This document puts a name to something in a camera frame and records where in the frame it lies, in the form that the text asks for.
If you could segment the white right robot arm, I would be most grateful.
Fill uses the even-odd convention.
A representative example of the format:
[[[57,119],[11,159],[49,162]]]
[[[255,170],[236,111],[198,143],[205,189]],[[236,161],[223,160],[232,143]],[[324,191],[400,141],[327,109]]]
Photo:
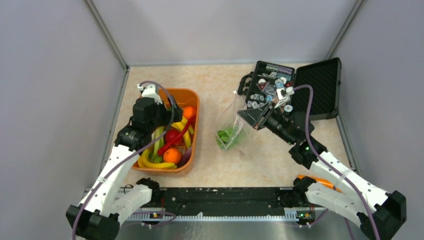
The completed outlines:
[[[297,164],[333,185],[307,176],[295,180],[292,202],[324,207],[357,225],[370,240],[391,240],[406,222],[406,197],[370,183],[341,163],[311,136],[314,126],[308,113],[264,107],[239,110],[237,115],[253,129],[266,128],[291,145],[289,154]]]

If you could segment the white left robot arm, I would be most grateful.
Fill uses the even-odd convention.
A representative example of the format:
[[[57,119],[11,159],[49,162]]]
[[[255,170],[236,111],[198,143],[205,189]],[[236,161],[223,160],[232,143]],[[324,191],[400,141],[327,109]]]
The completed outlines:
[[[125,196],[116,198],[125,176],[140,154],[157,143],[152,138],[159,127],[169,129],[182,120],[183,110],[169,96],[166,107],[159,96],[141,97],[135,101],[132,116],[118,132],[110,156],[91,190],[78,205],[70,205],[66,218],[72,228],[71,239],[114,240],[122,224],[135,210],[146,204],[154,207],[160,202],[159,191],[147,185],[135,186]]]

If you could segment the green napa cabbage toy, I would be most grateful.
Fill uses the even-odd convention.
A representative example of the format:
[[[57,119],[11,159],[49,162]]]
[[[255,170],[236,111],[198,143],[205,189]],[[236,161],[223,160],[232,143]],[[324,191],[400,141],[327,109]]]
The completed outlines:
[[[248,139],[248,133],[244,129],[228,127],[216,131],[215,141],[220,150],[228,152],[241,151]]]

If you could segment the clear zip top bag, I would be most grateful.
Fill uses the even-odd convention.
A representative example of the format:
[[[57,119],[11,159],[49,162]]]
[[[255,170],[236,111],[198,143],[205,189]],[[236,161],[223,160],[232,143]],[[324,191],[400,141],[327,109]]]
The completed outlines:
[[[244,156],[252,154],[253,129],[238,115],[238,111],[246,109],[245,100],[234,90],[231,103],[218,115],[214,124],[215,141],[220,150],[239,152]]]

